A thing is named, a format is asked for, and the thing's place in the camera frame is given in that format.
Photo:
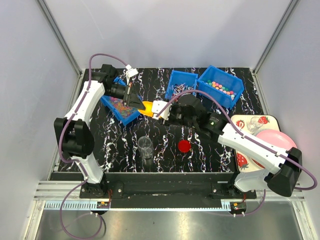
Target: blue bin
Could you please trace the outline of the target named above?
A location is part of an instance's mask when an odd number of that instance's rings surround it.
[[[224,87],[228,88],[229,91],[236,93],[235,98],[231,99],[230,95],[227,95],[220,90],[215,89],[214,87],[206,84],[210,80],[211,82],[216,82]],[[241,79],[230,75],[214,66],[209,66],[204,73],[197,80],[198,90],[206,92],[212,96],[221,106],[226,109],[232,109],[241,94],[245,90],[244,84]]]
[[[185,84],[188,87],[196,89],[198,74],[173,70],[170,76],[169,84],[165,92],[164,98],[170,100],[174,94],[175,85]]]
[[[119,77],[116,77],[113,82],[118,83],[123,86],[126,85]],[[133,120],[135,120],[141,114],[138,110],[136,110],[131,115],[129,115],[127,117],[123,117],[121,115],[121,113],[110,103],[109,96],[103,96],[100,98],[100,100],[105,107],[108,107],[114,113],[116,119],[118,119],[118,121],[121,121],[123,123],[123,125],[125,125],[125,126],[128,123],[131,123]]]

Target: black marble table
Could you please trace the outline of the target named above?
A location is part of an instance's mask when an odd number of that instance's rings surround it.
[[[234,114],[260,115],[263,110],[249,68],[221,68],[226,73],[243,80],[244,92],[232,110]],[[139,83],[139,94],[144,101],[164,100],[172,70],[200,75],[206,68],[140,68],[133,81]],[[84,80],[88,79],[88,70]],[[205,97],[199,96],[208,111],[221,113],[218,107]],[[155,119],[140,115],[126,127],[99,101],[90,120],[90,130],[94,136],[94,156],[104,172],[233,172],[236,167],[234,152],[230,147],[213,146],[208,140],[200,139],[193,129],[187,127],[166,127]],[[153,162],[143,163],[137,148],[142,136],[153,141]],[[178,142],[191,142],[191,151],[181,153]],[[76,164],[60,162],[58,172],[80,172]]]

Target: red round object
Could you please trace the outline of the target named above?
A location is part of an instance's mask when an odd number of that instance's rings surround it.
[[[191,148],[191,144],[189,141],[187,140],[181,140],[179,143],[178,143],[178,149],[180,150],[180,152],[182,153],[187,153],[190,151],[190,148]]]

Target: white wall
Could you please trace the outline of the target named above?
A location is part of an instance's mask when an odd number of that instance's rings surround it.
[[[267,106],[320,181],[320,1],[300,1],[258,72]],[[305,186],[312,183],[303,174]],[[320,186],[304,192],[320,236]]]
[[[36,1],[2,0],[0,32],[0,235],[17,240],[77,78]]]
[[[46,0],[81,68],[94,53],[136,67],[253,68],[289,1]]]

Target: clear glass cup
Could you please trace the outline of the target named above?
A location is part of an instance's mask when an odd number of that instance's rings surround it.
[[[263,123],[259,122],[259,119],[260,117],[254,116],[253,118],[251,118],[250,122],[246,125],[247,129],[250,132],[255,132],[264,125]]]
[[[150,159],[154,155],[154,145],[148,136],[142,136],[138,140],[138,150],[143,159]]]

